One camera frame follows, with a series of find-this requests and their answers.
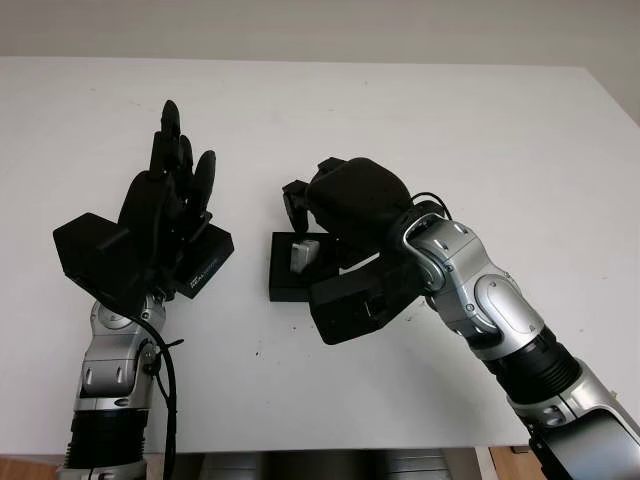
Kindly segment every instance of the floor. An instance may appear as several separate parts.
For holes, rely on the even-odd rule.
[[[499,480],[545,480],[540,473],[540,463],[530,452],[514,454],[509,447],[495,447],[491,449],[491,456]],[[157,463],[150,461],[153,473],[160,470]],[[55,480],[55,472],[56,467],[52,465],[0,458],[0,480]]]

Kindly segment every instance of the white tabletop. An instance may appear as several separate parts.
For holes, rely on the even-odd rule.
[[[519,444],[494,378],[414,304],[326,346],[304,304],[270,303],[280,188],[368,156],[441,194],[569,349],[640,414],[640,130],[577,68],[0,59],[0,453],[64,451],[91,298],[51,231],[115,219],[165,99],[218,156],[210,209],[236,251],[167,305],[180,451]],[[147,432],[162,445],[159,396]]]

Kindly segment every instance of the black cable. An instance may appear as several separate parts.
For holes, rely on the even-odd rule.
[[[175,342],[167,343],[166,348],[170,349],[171,347],[175,347],[176,345],[180,345],[181,343],[184,343],[183,338],[176,340]],[[162,383],[162,379],[160,378],[160,367],[160,362],[158,362],[157,366],[154,366],[153,377],[156,379],[156,382],[158,382],[158,388],[160,388],[160,393],[162,394],[162,397],[164,398],[164,401],[166,403],[169,401],[169,395],[167,395],[167,391],[164,388],[164,383]]]
[[[445,205],[445,203],[442,201],[442,199],[436,195],[435,193],[431,193],[431,192],[420,192],[420,193],[416,193],[413,197],[411,197],[411,200],[415,200],[418,197],[431,197],[433,198],[436,202],[438,202],[440,204],[440,206],[442,207],[442,209],[444,210],[444,214],[445,216],[449,219],[449,220],[453,220],[451,218],[451,212],[449,211],[449,209],[447,208],[447,206]]]
[[[169,352],[169,348],[178,343],[182,343],[182,341],[173,342],[170,344],[165,343],[164,339],[158,333],[158,331],[151,326],[149,322],[142,318],[131,317],[131,320],[140,325],[151,338],[156,342],[158,349],[160,351],[160,355],[164,359],[164,364],[167,369],[167,380],[169,381],[169,391],[166,392],[164,389],[164,385],[160,387],[160,391],[165,398],[165,402],[167,404],[167,434],[165,437],[165,449],[164,449],[164,471],[162,473],[162,478],[164,480],[169,480],[171,478],[171,474],[173,473],[173,467],[175,465],[175,457],[176,457],[176,431],[177,431],[177,388],[176,388],[176,373],[173,367],[173,360],[171,359],[171,353]],[[156,378],[159,380],[158,372],[155,374]]]

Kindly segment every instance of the robotic hand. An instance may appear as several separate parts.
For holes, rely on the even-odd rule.
[[[296,233],[274,233],[272,300],[308,301],[323,340],[334,344],[382,328],[424,295],[496,376],[548,478],[640,478],[638,425],[436,195],[411,197],[364,158],[331,158],[309,184],[283,190]],[[435,201],[414,204],[423,195]],[[306,234],[307,211],[328,233]]]
[[[146,478],[143,435],[154,377],[168,409],[165,479],[173,469],[176,385],[172,344],[158,333],[163,302],[176,291],[195,297],[233,242],[209,223],[215,154],[205,152],[193,173],[191,145],[170,100],[161,124],[149,170],[131,183],[118,222],[86,213],[53,232],[65,275],[96,299],[60,480]],[[161,358],[168,392],[158,376]]]

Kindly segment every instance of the white wall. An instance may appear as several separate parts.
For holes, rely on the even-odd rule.
[[[0,0],[0,55],[580,65],[640,121],[638,0]]]

